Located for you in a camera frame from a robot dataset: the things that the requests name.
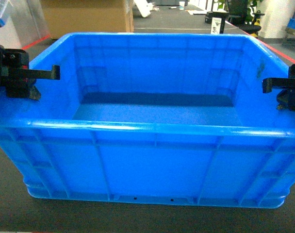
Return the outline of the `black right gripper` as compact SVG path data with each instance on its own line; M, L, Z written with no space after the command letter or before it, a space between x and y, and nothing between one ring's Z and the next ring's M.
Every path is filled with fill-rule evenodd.
M281 89L277 94L278 109L295 111L295 64L288 69L287 78L266 78L262 81L262 92L270 93Z

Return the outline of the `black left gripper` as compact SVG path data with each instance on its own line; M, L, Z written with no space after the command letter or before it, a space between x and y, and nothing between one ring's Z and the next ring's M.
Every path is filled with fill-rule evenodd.
M60 80L60 66L51 70L29 69L29 54L20 49L6 49L0 45L0 87L9 98L29 98L39 101L41 93L36 79Z

